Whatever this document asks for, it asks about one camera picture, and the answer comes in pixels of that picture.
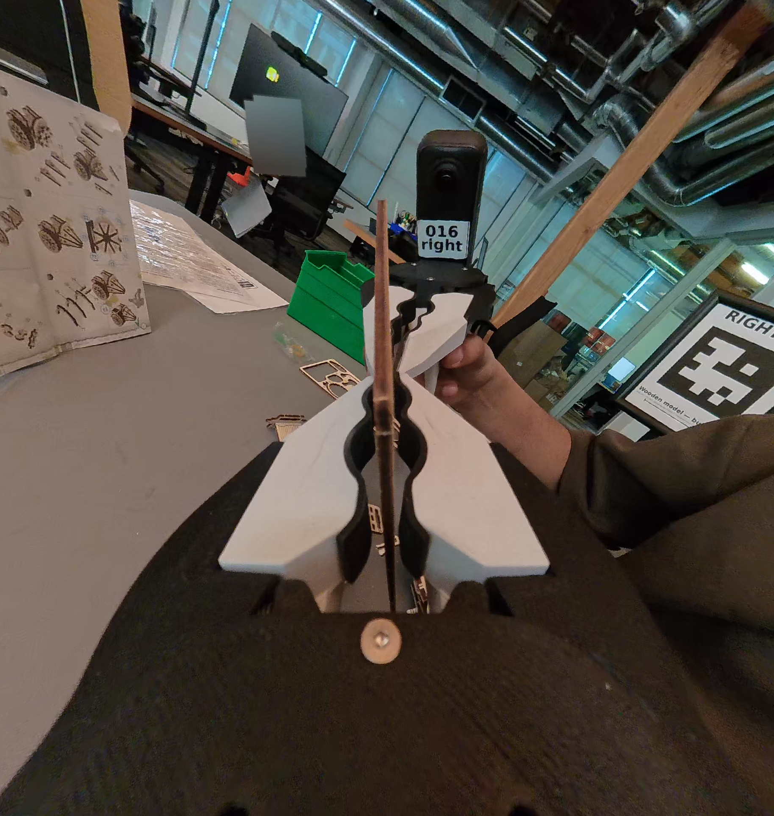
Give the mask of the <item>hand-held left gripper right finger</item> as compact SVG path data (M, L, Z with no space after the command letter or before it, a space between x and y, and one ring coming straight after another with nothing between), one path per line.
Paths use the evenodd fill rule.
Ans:
M401 382L408 420L426 444L420 472L405 485L429 536L422 576L430 611L442 612L463 582L545 575L547 555L488 440L411 377Z

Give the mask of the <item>wooden sheet with wheel parts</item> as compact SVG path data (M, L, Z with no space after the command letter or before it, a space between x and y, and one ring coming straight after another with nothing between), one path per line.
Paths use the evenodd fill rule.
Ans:
M394 489L394 373L388 257L388 205L377 201L374 264L374 333L372 409L374 444L378 456L384 561L390 612L396 611L395 489Z

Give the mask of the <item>person's right hand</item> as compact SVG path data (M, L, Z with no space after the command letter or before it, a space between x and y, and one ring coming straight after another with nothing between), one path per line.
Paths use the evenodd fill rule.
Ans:
M435 395L557 491L571 452L570 432L513 380L483 339L468 334L443 358Z

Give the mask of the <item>black monitor screen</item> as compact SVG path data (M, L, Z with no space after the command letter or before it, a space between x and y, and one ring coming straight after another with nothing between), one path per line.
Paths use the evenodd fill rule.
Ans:
M314 58L279 33L250 25L229 99L243 106L257 97L299 101L306 146L318 155L325 152L348 102Z

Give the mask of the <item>wooden beam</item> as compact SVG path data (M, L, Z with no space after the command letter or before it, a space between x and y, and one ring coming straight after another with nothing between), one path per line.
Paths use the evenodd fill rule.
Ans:
M496 327L504 326L548 292L625 194L645 175L771 22L772 12L762 2L746 2L714 36L504 302L492 321Z

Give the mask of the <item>grey flat board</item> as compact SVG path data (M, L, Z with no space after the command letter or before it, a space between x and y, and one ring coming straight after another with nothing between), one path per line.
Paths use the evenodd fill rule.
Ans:
M235 238L240 239L258 227L272 213L269 197L258 179L232 193L221 205Z

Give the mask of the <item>plastic-wrapped paper sheet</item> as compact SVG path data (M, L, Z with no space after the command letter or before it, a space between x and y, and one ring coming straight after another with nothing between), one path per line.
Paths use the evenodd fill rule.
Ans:
M184 219L134 199L130 212L145 284L181 291L217 314L288 306L205 243Z

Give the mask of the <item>wooden office table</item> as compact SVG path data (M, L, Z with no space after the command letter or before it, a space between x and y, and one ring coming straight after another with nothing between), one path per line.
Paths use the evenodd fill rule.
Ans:
M196 160L185 208L211 223L221 205L229 172L252 167L248 149L221 130L186 117L174 106L161 106L137 94L131 99L133 135L151 136Z

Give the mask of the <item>framed marker sign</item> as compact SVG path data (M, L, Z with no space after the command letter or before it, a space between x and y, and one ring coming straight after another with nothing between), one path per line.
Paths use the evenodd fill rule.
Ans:
M661 434L774 414L774 308L711 295L637 369L616 402Z

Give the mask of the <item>person's torso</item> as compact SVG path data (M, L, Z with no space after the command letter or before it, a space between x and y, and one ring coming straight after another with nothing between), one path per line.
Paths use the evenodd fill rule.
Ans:
M633 550L626 569L681 657L705 725L758 809L774 814L774 511L626 520L606 538Z

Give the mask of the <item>printed instruction booklet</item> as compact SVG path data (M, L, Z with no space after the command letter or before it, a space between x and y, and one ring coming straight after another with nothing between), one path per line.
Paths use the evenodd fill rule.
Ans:
M150 331L117 120L0 70L0 378Z

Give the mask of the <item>tan wooden panel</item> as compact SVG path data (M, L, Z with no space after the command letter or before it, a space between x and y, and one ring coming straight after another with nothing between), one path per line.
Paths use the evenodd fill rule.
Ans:
M89 46L92 86L101 113L115 119L126 137L132 118L127 59L117 1L81 1Z

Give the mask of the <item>black panel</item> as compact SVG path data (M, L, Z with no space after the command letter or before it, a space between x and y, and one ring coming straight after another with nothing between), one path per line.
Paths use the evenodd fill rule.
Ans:
M99 110L79 1L0 1L0 69Z

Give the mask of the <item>empty wooden sheet frame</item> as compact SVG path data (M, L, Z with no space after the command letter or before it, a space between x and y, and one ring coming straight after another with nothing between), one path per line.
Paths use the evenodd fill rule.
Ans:
M334 400L340 399L361 382L354 373L334 359L302 365L300 372Z

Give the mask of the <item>silver ventilation duct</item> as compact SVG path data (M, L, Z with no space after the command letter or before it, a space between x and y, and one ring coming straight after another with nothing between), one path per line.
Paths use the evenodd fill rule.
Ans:
M626 146L740 4L318 2L541 181L592 135ZM774 201L773 21L643 183L670 206Z

